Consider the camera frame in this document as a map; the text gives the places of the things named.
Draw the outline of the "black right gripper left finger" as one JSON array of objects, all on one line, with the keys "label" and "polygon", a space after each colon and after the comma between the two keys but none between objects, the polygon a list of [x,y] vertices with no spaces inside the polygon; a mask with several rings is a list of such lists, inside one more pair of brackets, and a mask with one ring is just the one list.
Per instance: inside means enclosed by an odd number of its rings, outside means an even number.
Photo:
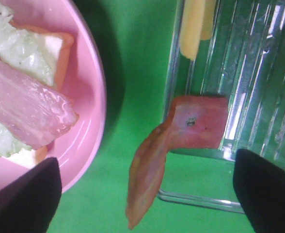
[{"label": "black right gripper left finger", "polygon": [[62,195],[59,163],[47,158],[0,190],[0,233],[45,233]]}]

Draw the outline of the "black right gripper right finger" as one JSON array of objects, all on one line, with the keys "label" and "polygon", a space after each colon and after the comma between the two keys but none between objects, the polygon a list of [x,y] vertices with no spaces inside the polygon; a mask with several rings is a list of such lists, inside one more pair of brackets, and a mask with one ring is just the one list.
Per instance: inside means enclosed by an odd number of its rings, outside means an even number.
[{"label": "black right gripper right finger", "polygon": [[256,153],[238,149],[233,188],[257,233],[285,233],[285,171]]}]

